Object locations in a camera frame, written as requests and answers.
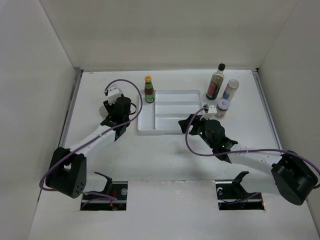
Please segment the red sauce bottle yellow cap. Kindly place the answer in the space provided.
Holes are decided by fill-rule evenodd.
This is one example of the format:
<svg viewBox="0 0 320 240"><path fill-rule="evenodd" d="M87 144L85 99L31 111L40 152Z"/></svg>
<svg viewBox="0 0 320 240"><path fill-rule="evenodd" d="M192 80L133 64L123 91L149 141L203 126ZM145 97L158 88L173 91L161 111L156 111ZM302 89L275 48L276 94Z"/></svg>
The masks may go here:
<svg viewBox="0 0 320 240"><path fill-rule="evenodd" d="M152 83L152 77L147 75L145 76L144 80L145 80L145 84L144 84L145 101L151 104L155 100L155 91Z"/></svg>

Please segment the tall dark soy sauce bottle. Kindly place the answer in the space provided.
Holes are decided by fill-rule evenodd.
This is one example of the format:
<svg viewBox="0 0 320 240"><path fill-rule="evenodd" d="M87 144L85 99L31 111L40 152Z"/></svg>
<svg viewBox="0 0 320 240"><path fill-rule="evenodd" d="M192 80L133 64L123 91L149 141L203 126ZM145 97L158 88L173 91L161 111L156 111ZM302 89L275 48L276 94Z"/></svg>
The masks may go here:
<svg viewBox="0 0 320 240"><path fill-rule="evenodd" d="M215 100L217 98L221 85L225 79L225 68L226 65L224 63L220 63L217 71L211 76L211 80L206 92L206 98L208 100Z"/></svg>

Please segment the white powder shaker silver lid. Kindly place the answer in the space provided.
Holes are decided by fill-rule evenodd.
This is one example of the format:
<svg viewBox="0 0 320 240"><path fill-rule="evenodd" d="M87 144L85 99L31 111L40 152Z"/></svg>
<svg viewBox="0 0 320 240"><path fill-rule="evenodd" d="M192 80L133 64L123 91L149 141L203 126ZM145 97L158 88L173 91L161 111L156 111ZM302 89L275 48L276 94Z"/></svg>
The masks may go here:
<svg viewBox="0 0 320 240"><path fill-rule="evenodd" d="M107 117L108 112L107 112L107 110L106 110L106 108L105 108L104 105L102 105L102 106L99 108L99 114L100 114L100 116L101 116L103 119L105 119L105 118Z"/></svg>

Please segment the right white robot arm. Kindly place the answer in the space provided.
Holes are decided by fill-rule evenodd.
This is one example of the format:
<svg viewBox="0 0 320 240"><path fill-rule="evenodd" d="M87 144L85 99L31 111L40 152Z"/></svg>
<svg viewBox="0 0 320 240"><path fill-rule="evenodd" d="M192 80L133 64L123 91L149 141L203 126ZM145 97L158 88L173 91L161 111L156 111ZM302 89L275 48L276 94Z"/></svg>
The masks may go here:
<svg viewBox="0 0 320 240"><path fill-rule="evenodd" d="M211 157L271 175L278 193L294 205L302 205L311 191L320 186L314 173L319 169L293 151L244 147L226 137L225 128L218 120L196 114L178 121L178 124L186 137L200 136L212 150Z"/></svg>

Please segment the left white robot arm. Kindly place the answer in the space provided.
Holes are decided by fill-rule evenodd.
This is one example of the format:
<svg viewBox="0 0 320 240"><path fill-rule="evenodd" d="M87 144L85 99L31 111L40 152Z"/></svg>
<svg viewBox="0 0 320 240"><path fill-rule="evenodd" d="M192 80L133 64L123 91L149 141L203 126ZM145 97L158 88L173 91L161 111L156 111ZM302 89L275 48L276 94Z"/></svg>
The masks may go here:
<svg viewBox="0 0 320 240"><path fill-rule="evenodd" d="M131 99L120 96L115 103L104 106L107 117L96 130L79 143L69 147L58 147L52 155L47 173L40 182L44 191L59 192L73 199L83 192L93 192L100 199L108 199L112 195L109 177L95 173L92 178L87 173L87 164L95 158L100 150L117 141L130 125Z"/></svg>

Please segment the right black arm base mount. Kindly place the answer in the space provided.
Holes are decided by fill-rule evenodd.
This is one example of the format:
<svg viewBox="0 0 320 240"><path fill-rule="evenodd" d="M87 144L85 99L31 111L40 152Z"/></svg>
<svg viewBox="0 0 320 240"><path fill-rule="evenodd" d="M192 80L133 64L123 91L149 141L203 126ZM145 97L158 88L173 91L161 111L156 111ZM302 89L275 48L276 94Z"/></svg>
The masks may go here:
<svg viewBox="0 0 320 240"><path fill-rule="evenodd" d="M215 182L220 211L265 210L262 194L247 192L241 185L243 178L248 174L248 171L242 171L234 179Z"/></svg>

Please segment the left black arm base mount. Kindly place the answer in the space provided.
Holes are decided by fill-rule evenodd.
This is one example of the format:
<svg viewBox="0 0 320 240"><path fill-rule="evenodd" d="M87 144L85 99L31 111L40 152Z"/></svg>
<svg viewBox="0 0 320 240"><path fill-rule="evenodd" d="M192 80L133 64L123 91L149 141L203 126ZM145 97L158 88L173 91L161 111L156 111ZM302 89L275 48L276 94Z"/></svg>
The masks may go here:
<svg viewBox="0 0 320 240"><path fill-rule="evenodd" d="M125 211L127 209L128 182L113 181L103 173L88 176L82 194L81 211Z"/></svg>

